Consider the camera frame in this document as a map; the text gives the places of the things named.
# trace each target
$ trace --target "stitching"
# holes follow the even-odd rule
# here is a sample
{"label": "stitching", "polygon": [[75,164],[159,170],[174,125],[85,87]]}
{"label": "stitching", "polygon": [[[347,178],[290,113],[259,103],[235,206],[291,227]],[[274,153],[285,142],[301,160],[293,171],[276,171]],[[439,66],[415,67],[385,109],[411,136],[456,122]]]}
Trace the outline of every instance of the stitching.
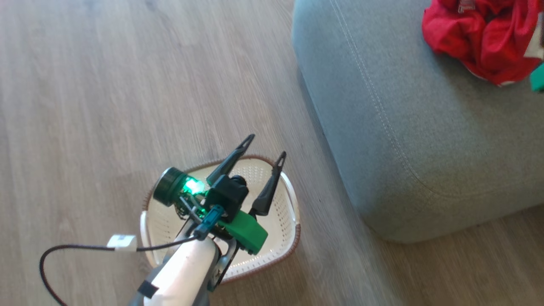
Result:
{"label": "stitching", "polygon": [[[541,180],[540,183],[537,183],[536,185],[540,185],[544,183],[544,181]],[[487,194],[490,194],[490,193],[493,193],[493,194],[499,194],[501,191],[503,191],[502,189],[496,189],[496,190],[492,190],[492,191],[489,191],[489,192],[485,192],[485,193],[482,193],[482,194],[477,194],[474,198],[472,198],[473,200],[477,200]],[[431,199],[434,200],[434,198],[436,198],[436,194],[431,194],[430,197],[427,199],[427,201],[425,201],[425,204],[422,206],[422,208],[420,210],[418,210],[416,213],[413,214],[413,216],[409,219],[407,219],[403,225],[400,225],[398,227],[396,227],[394,230],[391,230],[390,232],[388,232],[386,235],[384,236],[396,236],[398,234],[398,232],[400,232],[402,229],[409,229],[411,227],[411,225],[417,220],[417,217],[418,215],[424,210],[427,208],[427,206],[429,205],[429,202],[431,201]],[[455,202],[453,202],[453,205],[452,206],[456,206],[458,203],[462,202],[464,199],[463,198],[451,198],[453,200],[455,200]],[[532,205],[529,205],[529,206],[524,206],[523,209],[527,209],[527,208],[530,208],[532,207]]]}
{"label": "stitching", "polygon": [[382,123],[382,126],[384,127],[384,130],[385,130],[385,132],[387,134],[387,137],[388,137],[389,141],[391,142],[391,146],[393,147],[393,150],[395,151],[397,157],[400,159],[401,164],[403,165],[403,168],[408,172],[409,177],[411,179],[413,179],[416,183],[421,184],[427,191],[429,191],[429,192],[431,192],[431,193],[433,193],[435,195],[438,195],[438,196],[444,197],[444,198],[452,198],[452,199],[463,199],[463,198],[470,198],[470,197],[473,197],[473,196],[481,196],[481,195],[484,195],[484,194],[497,192],[498,190],[504,189],[506,187],[523,185],[523,184],[525,184],[525,183],[527,183],[529,181],[533,181],[532,179],[525,179],[525,180],[520,180],[520,181],[516,181],[516,182],[513,182],[513,183],[509,183],[509,184],[506,184],[506,185],[502,185],[502,186],[500,186],[498,188],[490,188],[490,189],[482,191],[482,192],[466,193],[466,194],[462,194],[462,195],[436,192],[432,188],[430,188],[425,182],[423,182],[423,180],[417,175],[416,171],[410,165],[410,163],[408,161],[408,158],[406,157],[406,155],[404,154],[404,152],[403,152],[403,150],[402,150],[402,148],[400,146],[398,138],[397,138],[397,136],[395,135],[395,133],[393,131],[393,127],[391,126],[389,118],[387,117],[387,114],[385,112],[384,106],[383,106],[383,104],[381,102],[381,99],[380,99],[380,97],[378,95],[378,91],[376,90],[376,88],[374,86],[374,83],[372,82],[372,79],[370,78],[370,76],[368,74],[368,69],[367,69],[367,67],[366,67],[366,65],[365,65],[365,63],[364,63],[364,61],[363,61],[363,59],[361,57],[361,54],[360,54],[360,52],[359,52],[359,50],[357,48],[357,45],[355,44],[355,40],[354,40],[354,38],[353,38],[353,36],[351,34],[351,31],[350,31],[350,29],[348,27],[348,23],[346,22],[345,17],[342,14],[342,11],[340,9],[338,1],[334,0],[334,2],[336,3],[336,6],[332,3],[332,1],[333,0],[329,0],[329,2],[331,3],[331,5],[333,7],[333,10],[335,11],[335,15],[336,15],[336,18],[338,20],[338,23],[342,27],[342,32],[344,34],[344,37],[346,38],[346,41],[348,42],[348,45],[349,45],[350,50],[351,50],[351,54],[354,56],[355,63],[357,64],[357,67],[359,69],[359,73],[361,74],[361,76],[363,78],[363,81],[364,81],[364,83],[365,83],[365,85],[367,87],[367,90],[370,93],[370,98],[372,99],[372,102],[374,104],[374,108],[376,109],[376,112],[378,113],[378,116],[380,117],[380,121]]}
{"label": "stitching", "polygon": [[[359,68],[359,72],[361,73],[361,76],[363,77],[364,82],[365,82],[365,84],[367,86],[367,89],[370,92],[370,95],[372,97],[372,101],[374,102],[374,108],[376,109],[376,112],[378,113],[378,116],[380,117],[382,126],[384,127],[384,130],[387,133],[387,137],[389,138],[389,141],[391,142],[391,144],[393,146],[393,149],[395,150],[395,153],[397,154],[397,157],[400,159],[400,161],[401,161],[403,167],[405,168],[405,170],[408,170],[412,174],[411,177],[413,179],[419,181],[430,192],[433,192],[428,186],[426,186],[423,182],[421,182],[419,177],[414,173],[413,169],[410,167],[410,165],[407,162],[406,156],[404,155],[404,153],[400,149],[400,145],[398,143],[397,137],[395,136],[395,134],[393,132],[393,129],[391,128],[391,123],[389,122],[389,119],[387,118],[384,106],[381,103],[380,97],[378,96],[378,92],[376,90],[376,87],[374,86],[374,83],[372,82],[372,80],[370,79],[370,76],[368,75],[368,69],[367,69],[366,65],[364,64],[364,61],[362,60],[362,57],[361,57],[361,54],[360,54],[360,52],[359,52],[359,50],[357,48],[357,45],[355,44],[355,40],[353,39],[351,31],[349,30],[349,27],[348,27],[348,23],[346,22],[346,20],[344,18],[344,15],[342,14],[342,11],[340,10],[340,5],[338,4],[337,0],[334,0],[334,1],[336,3],[337,8],[338,8],[338,13],[342,17],[342,20],[344,21],[345,29],[344,29],[344,26],[342,25],[342,22],[340,21],[340,18],[339,18],[338,14],[337,14],[336,17],[338,18],[338,22],[340,22],[341,27],[342,27],[342,31],[344,32],[344,36],[345,36],[346,40],[348,40],[348,44],[350,45],[351,53],[355,57],[355,62],[357,62],[357,67]],[[354,52],[353,48],[351,48],[351,43],[349,42],[350,40],[351,40],[351,43],[353,43],[353,46],[355,47],[355,52]],[[361,69],[361,66],[359,65],[359,62],[361,62],[364,69]],[[382,117],[382,114],[383,114],[383,117],[385,117],[385,120],[387,121],[387,125],[384,123],[384,119]]]}

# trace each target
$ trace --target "gray upholstered pouf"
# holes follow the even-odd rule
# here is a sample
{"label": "gray upholstered pouf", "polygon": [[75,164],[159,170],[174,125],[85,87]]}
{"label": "gray upholstered pouf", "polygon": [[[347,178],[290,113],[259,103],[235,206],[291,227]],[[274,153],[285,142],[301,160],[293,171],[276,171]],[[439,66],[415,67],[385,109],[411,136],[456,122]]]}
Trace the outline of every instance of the gray upholstered pouf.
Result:
{"label": "gray upholstered pouf", "polygon": [[300,70],[349,197],[402,242],[544,203],[544,96],[433,55],[429,3],[297,0],[294,13]]}

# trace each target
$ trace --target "green led light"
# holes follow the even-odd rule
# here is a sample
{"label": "green led light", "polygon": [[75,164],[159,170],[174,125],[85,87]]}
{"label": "green led light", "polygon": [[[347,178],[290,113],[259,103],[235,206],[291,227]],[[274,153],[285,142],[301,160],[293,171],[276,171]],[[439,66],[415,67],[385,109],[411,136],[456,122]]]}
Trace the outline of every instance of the green led light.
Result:
{"label": "green led light", "polygon": [[206,188],[206,185],[204,185],[204,183],[201,181],[197,181],[191,178],[187,180],[187,182],[185,182],[184,188],[191,194],[197,194],[203,192],[204,188]]}

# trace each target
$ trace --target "perforated basket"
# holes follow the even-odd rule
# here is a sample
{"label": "perforated basket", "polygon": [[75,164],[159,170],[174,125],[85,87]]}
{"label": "perforated basket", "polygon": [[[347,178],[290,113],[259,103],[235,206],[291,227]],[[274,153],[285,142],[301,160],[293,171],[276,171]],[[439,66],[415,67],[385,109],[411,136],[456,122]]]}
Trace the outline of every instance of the perforated basket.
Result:
{"label": "perforated basket", "polygon": [[[212,163],[186,172],[194,178],[206,181],[206,177],[219,164]],[[242,211],[248,212],[253,200],[259,195],[270,177],[272,162],[260,156],[247,156],[238,161],[231,175],[241,175],[248,183],[249,194]],[[270,213],[266,217],[257,217],[259,224],[268,232],[268,238],[257,255],[239,251],[228,268],[223,282],[234,280],[255,273],[289,256],[296,248],[300,238],[299,209],[293,186],[285,173],[281,173]],[[185,221],[176,214],[174,206],[166,207],[150,199],[140,216],[140,234],[145,247],[172,242]],[[225,253],[226,243],[217,240]],[[167,250],[146,252],[152,267],[162,263]]]}

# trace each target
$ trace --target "red cloth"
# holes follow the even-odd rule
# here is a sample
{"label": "red cloth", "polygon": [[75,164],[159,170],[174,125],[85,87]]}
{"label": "red cloth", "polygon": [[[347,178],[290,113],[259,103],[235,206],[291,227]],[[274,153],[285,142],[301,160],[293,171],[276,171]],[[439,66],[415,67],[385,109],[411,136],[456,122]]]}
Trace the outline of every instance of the red cloth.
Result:
{"label": "red cloth", "polygon": [[524,57],[540,11],[539,0],[432,0],[423,37],[493,84],[517,82],[542,61]]}

